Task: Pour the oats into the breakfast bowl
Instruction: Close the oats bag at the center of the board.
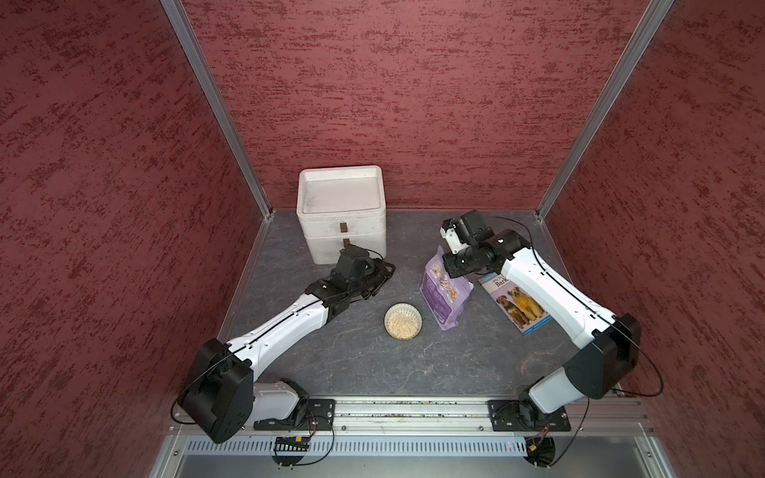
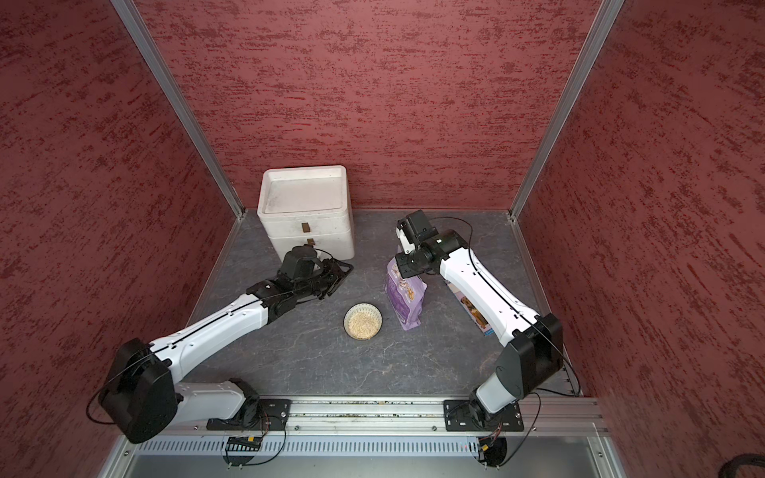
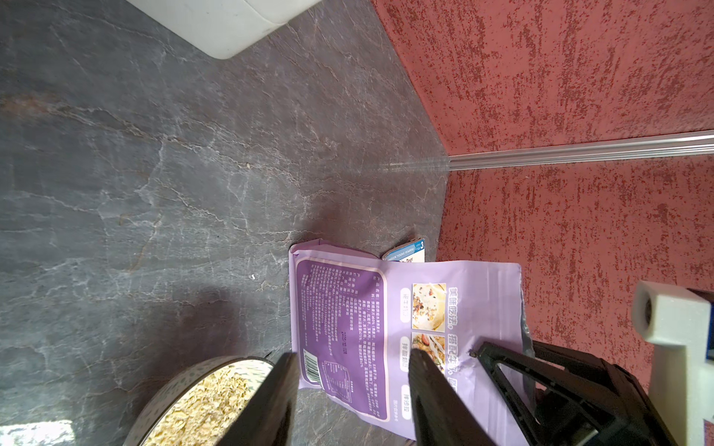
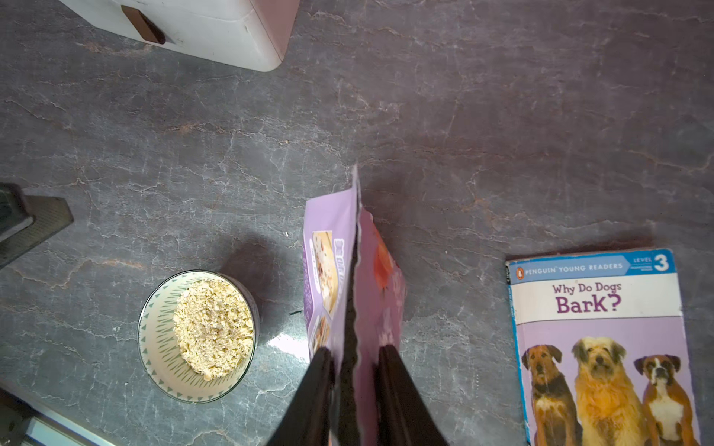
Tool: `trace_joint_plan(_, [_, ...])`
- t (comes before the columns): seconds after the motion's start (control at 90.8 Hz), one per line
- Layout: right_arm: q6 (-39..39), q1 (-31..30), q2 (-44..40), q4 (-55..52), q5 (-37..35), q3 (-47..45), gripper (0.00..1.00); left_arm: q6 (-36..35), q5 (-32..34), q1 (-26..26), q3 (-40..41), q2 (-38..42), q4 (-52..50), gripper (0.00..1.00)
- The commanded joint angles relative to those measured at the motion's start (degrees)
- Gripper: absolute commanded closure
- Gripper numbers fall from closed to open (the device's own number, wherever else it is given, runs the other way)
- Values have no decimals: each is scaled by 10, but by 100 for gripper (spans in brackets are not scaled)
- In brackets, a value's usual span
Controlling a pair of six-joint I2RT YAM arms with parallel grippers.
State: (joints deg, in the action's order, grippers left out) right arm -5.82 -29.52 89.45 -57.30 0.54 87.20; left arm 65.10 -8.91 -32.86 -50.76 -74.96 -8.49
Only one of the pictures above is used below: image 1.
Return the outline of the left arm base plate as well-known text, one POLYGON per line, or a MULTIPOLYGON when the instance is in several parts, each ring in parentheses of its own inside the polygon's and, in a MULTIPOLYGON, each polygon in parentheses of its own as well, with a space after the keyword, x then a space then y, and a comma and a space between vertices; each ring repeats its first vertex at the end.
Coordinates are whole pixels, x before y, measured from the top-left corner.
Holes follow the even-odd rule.
POLYGON ((258 431, 331 431, 336 404, 336 400, 330 398, 308 398, 299 402, 287 418, 257 421, 252 428, 258 431))

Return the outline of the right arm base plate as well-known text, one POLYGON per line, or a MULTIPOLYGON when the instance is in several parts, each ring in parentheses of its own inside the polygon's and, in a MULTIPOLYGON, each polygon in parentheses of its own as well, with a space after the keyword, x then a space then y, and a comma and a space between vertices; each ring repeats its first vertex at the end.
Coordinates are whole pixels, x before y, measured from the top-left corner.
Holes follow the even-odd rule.
POLYGON ((487 408, 492 429, 495 432, 536 433, 569 432, 571 422, 565 408, 545 413, 529 400, 488 400, 487 408))

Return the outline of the green patterned breakfast bowl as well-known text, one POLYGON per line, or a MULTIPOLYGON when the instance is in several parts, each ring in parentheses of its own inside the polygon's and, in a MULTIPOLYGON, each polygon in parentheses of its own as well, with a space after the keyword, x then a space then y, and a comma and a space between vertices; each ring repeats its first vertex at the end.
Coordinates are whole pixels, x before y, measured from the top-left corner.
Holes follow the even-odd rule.
POLYGON ((384 315, 384 328, 394 339, 412 340, 422 330, 422 315, 410 304, 395 304, 384 315))

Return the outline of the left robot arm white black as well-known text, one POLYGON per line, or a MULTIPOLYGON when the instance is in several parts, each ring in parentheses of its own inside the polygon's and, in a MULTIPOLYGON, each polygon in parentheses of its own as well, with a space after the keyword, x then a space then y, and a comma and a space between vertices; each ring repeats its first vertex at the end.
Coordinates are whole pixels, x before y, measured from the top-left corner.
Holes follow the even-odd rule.
POLYGON ((259 384, 259 376, 302 338, 323 328, 360 300, 368 300, 396 272, 377 253, 349 244, 329 275, 310 284, 299 298, 262 326, 226 343, 211 339, 197 352, 171 411, 215 443, 235 436, 247 424, 274 422, 290 429, 309 419, 308 392, 293 380, 259 384))

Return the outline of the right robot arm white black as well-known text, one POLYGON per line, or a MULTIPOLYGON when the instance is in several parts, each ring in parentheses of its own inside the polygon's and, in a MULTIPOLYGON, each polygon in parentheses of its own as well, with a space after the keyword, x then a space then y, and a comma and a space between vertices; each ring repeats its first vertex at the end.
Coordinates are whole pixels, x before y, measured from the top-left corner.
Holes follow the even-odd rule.
POLYGON ((616 316, 576 289, 541 258, 529 234, 512 229, 496 233, 472 210, 444 221, 440 235, 449 247, 443 260, 451 278, 481 270, 503 276, 549 314, 579 349, 521 392, 515 412, 523 426, 541 427, 581 398, 603 398, 635 369, 643 353, 639 321, 630 314, 616 316))

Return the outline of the purple oats bag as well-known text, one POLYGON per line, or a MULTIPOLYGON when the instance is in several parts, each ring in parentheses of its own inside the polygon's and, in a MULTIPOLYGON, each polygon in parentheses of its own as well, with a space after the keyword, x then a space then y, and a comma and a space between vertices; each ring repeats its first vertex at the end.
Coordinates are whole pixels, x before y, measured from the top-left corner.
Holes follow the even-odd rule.
POLYGON ((473 291, 473 284, 464 277, 452 279, 445 270, 444 251, 438 247, 432 259, 426 263, 420 293, 426 300, 440 330, 455 328, 459 316, 473 291))

